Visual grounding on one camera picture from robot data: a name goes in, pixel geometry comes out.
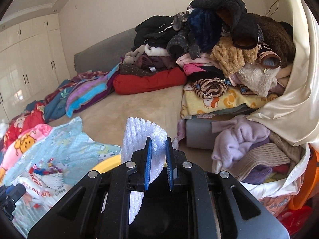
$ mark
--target beige satin curtain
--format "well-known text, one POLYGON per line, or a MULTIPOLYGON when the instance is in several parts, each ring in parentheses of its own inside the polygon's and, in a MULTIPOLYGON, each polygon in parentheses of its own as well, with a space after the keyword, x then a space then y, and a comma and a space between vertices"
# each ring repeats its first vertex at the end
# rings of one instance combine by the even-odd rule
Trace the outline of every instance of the beige satin curtain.
POLYGON ((296 57, 284 94, 252 113, 290 144, 319 149, 319 25, 303 0, 289 0, 296 57))

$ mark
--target white wall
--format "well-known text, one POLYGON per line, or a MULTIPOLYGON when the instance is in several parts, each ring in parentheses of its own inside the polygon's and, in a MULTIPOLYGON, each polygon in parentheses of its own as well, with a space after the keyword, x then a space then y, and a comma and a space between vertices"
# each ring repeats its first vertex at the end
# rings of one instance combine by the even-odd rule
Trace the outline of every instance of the white wall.
MULTIPOLYGON (((173 16, 185 11, 191 1, 70 0, 60 11, 59 18, 64 54, 71 76, 76 75, 73 60, 76 53, 134 28, 153 15, 173 16)), ((248 12, 265 15, 275 0, 243 1, 248 12)))

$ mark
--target cream fur garment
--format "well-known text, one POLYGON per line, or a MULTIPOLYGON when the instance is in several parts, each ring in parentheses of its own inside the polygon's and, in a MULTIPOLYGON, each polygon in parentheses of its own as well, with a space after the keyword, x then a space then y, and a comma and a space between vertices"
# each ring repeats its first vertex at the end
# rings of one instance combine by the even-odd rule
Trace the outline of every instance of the cream fur garment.
POLYGON ((277 85, 276 75, 280 67, 265 68, 261 64, 245 63, 237 72, 238 79, 259 96, 266 97, 269 90, 277 85))
POLYGON ((253 49, 234 47, 231 37, 221 37, 217 45, 212 48, 211 58, 221 65, 221 70, 229 77, 241 69, 245 62, 254 63, 257 59, 258 46, 253 49))

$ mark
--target beige bedsheet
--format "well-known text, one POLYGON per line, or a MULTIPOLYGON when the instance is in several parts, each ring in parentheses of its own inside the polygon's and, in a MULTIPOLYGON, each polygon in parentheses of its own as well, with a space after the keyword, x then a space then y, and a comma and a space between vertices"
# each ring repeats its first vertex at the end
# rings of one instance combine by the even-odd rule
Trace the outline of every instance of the beige bedsheet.
MULTIPOLYGON (((115 92, 86 110, 74 114, 83 121, 83 131, 94 141, 122 146, 126 120, 138 117, 166 130, 172 139, 177 135, 181 118, 183 86, 133 95, 115 92)), ((66 115, 50 123, 56 127, 69 122, 66 115)))

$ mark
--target silver bolt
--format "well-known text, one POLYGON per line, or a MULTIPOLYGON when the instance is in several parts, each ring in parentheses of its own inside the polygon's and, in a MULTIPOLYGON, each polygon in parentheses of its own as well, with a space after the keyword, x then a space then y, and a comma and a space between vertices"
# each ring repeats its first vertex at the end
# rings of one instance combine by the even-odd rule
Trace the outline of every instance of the silver bolt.
POLYGON ((133 161, 129 161, 129 162, 126 163, 126 167, 127 167, 127 168, 133 168, 133 167, 135 167, 135 165, 136 165, 136 164, 135 164, 135 162, 133 162, 133 161))
POLYGON ((226 171, 221 171, 220 172, 220 176, 224 179, 228 179, 229 178, 229 172, 226 171))
POLYGON ((90 171, 88 174, 88 177, 91 179, 94 179, 98 176, 98 172, 97 171, 90 171))
POLYGON ((183 162, 182 165, 184 168, 192 168, 192 166, 193 166, 191 162, 183 162))

